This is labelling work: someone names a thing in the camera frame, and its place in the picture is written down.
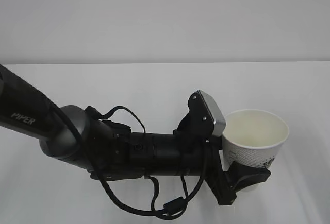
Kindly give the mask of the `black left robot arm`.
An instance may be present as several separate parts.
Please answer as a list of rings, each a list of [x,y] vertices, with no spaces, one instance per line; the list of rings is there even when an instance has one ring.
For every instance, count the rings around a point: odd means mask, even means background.
[[[221,165],[226,122],[214,99],[198,90],[188,100],[188,114],[172,134],[132,132],[89,106],[57,107],[42,92],[1,67],[1,126],[39,140],[49,157],[80,167],[92,179],[106,181],[143,176],[197,176],[219,205],[231,205],[236,193],[265,182],[263,166]]]

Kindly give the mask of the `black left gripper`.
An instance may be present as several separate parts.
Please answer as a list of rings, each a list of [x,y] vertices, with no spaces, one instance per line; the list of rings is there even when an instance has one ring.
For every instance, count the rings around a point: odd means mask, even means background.
[[[232,162],[229,169],[222,169],[218,145],[220,138],[202,138],[187,132],[175,130],[176,145],[179,151],[177,175],[203,175],[215,196],[218,205],[232,205],[237,198],[235,192],[255,184],[263,183],[271,172],[266,168],[254,168]]]

